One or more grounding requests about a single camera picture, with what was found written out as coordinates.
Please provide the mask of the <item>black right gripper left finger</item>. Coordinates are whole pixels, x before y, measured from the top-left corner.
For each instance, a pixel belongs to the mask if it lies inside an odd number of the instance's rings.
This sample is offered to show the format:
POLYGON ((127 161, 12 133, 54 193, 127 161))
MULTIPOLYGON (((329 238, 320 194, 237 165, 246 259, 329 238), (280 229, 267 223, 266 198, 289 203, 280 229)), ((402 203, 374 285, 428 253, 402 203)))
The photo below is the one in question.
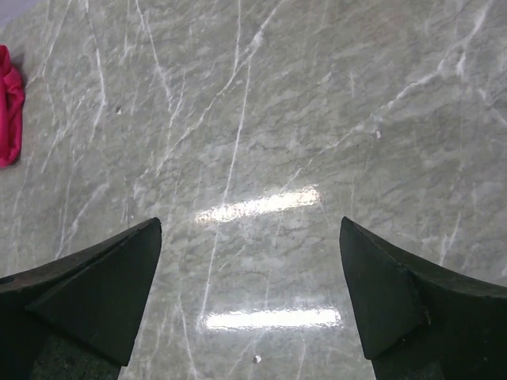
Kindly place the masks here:
POLYGON ((116 379, 129 364, 162 247, 150 218, 1 279, 3 379, 116 379))

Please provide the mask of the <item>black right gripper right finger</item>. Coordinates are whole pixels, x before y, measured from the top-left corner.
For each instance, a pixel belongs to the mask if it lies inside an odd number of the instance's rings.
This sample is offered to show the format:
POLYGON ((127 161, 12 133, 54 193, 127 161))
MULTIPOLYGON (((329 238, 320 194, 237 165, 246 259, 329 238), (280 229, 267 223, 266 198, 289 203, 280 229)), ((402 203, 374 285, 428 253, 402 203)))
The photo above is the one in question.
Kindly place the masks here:
POLYGON ((409 253, 349 218, 341 262, 378 379, 504 379, 506 289, 409 253))

